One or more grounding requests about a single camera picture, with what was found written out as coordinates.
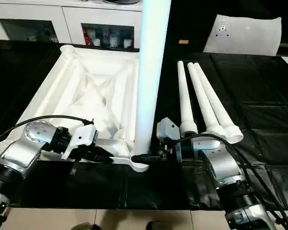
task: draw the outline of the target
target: white pipe fitting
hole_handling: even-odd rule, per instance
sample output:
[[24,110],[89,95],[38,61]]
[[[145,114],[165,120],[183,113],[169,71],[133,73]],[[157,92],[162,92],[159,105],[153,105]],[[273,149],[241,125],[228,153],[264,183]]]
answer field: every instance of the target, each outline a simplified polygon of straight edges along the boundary
[[201,84],[201,81],[197,75],[197,72],[193,66],[193,63],[188,63],[188,69],[193,83],[193,87],[196,93],[198,103],[200,105],[202,115],[206,124],[206,131],[217,134],[218,136],[224,136],[224,129],[219,125],[216,115],[210,105],[205,90]]
[[216,115],[220,125],[225,130],[226,140],[230,144],[241,141],[243,139],[243,134],[241,133],[239,127],[234,125],[234,123],[232,122],[219,97],[217,96],[206,75],[204,74],[201,66],[198,63],[195,63],[193,67],[196,70],[200,82],[203,85],[205,94],[207,95],[208,100],[213,108],[214,114]]
[[183,62],[179,61],[177,63],[177,66],[181,115],[181,125],[179,130],[180,135],[184,138],[187,134],[197,134],[197,126],[193,120],[191,102]]

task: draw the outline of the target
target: pipe end cap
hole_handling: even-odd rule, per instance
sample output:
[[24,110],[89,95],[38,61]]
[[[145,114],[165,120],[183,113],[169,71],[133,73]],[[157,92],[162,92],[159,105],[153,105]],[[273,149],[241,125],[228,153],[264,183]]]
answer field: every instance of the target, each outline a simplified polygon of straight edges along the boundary
[[225,137],[226,140],[230,144],[235,144],[243,139],[243,134],[241,133],[240,129],[238,126],[233,125],[233,126],[227,126],[224,128],[225,129]]
[[184,138],[188,134],[197,134],[197,126],[194,121],[184,121],[179,128],[180,135]]
[[224,128],[220,125],[214,125],[214,126],[208,127],[207,133],[215,134],[223,139],[226,137],[226,132]]

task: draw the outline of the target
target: black tablecloth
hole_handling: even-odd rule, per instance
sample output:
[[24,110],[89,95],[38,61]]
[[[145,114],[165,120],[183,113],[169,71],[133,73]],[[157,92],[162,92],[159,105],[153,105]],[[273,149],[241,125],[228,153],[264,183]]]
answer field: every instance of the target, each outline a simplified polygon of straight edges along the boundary
[[[0,41],[0,132],[12,126],[60,55],[59,46]],[[244,134],[237,146],[288,209],[288,65],[280,57],[165,53],[155,125],[169,117],[180,125],[177,61],[199,62],[217,95]],[[190,76],[194,119],[205,131]],[[153,137],[152,145],[157,144]],[[201,161],[150,167],[40,161],[15,191],[13,207],[222,209]],[[255,190],[272,205],[250,171]]]

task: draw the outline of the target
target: cable connector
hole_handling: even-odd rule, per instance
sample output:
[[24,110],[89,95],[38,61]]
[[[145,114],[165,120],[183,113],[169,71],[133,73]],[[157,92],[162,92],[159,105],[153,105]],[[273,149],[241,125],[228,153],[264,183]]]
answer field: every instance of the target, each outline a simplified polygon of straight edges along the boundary
[[85,126],[87,126],[87,125],[94,125],[94,118],[92,119],[92,121],[83,119],[83,120],[82,120],[82,123],[83,123]]

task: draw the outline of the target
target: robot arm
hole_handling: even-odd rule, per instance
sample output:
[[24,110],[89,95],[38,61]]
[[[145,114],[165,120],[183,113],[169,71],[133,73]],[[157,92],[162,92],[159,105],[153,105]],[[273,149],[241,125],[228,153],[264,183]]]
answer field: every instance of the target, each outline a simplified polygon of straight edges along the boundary
[[[95,153],[97,137],[93,122],[76,128],[73,135],[67,128],[55,127],[43,120],[28,123],[21,137],[0,155],[0,214],[9,205],[10,197],[20,182],[36,165],[42,150],[62,153],[62,159],[69,158],[75,162],[85,158],[112,163],[112,154],[101,148],[101,154]],[[5,220],[0,215],[0,226]]]
[[203,150],[200,154],[215,179],[216,191],[225,209],[225,218],[230,229],[276,230],[225,145],[220,144],[213,150]]
[[[167,117],[157,124],[157,137],[160,140],[160,149],[156,154],[133,156],[132,161],[146,164],[180,162],[180,144],[175,142],[180,138],[179,128]],[[215,139],[201,137],[193,138],[191,143],[193,152],[199,154],[214,179],[230,229],[276,230],[225,145]]]

